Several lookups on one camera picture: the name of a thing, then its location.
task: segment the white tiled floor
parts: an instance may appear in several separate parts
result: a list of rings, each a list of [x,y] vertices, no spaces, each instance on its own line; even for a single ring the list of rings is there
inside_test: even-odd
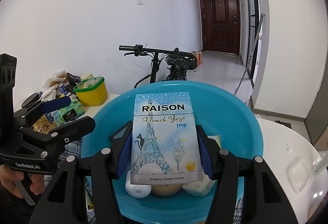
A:
[[[234,94],[244,71],[245,66],[241,64],[239,56],[204,51],[203,64],[195,72],[188,71],[188,80],[208,83]],[[252,91],[251,82],[248,79],[248,74],[246,74],[237,97],[247,103]]]
[[[284,119],[284,118],[278,118],[278,117],[272,117],[272,116],[267,116],[267,115],[259,115],[259,114],[255,114],[255,117],[261,117],[262,119],[267,119],[270,121],[276,121],[276,120],[280,120],[282,122],[286,122],[286,123],[290,123],[292,126],[292,129],[299,133],[300,135],[302,135],[306,140],[310,141],[310,136],[309,133],[307,131],[307,128],[305,126],[304,122],[301,121],[296,121],[296,120],[290,120],[290,119]]]
[[[319,155],[324,158],[328,154],[328,150],[326,151],[318,151]]]

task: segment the white round earbuds case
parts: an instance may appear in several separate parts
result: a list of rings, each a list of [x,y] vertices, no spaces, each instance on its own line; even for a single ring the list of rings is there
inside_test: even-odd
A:
[[[125,181],[125,190],[135,198],[144,198],[151,192],[151,185],[134,185],[131,184],[131,170],[128,171]]]

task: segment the human hand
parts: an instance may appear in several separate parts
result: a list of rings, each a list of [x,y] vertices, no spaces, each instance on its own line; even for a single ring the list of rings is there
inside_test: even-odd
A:
[[[18,198],[23,198],[20,191],[17,189],[14,181],[23,180],[24,174],[22,172],[13,171],[8,168],[6,165],[0,166],[0,181],[2,186],[11,194]],[[43,193],[44,187],[44,177],[43,175],[31,175],[31,191],[37,196],[40,193]]]

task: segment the brake lever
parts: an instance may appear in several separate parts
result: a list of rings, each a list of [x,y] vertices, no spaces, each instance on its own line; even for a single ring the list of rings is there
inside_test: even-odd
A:
[[[125,53],[124,56],[126,56],[126,55],[133,55],[133,54],[136,54],[136,52]]]

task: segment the light switch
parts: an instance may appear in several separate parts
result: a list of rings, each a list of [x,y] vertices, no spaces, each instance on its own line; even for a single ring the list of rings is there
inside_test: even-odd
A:
[[[138,5],[143,5],[143,0],[137,0]]]

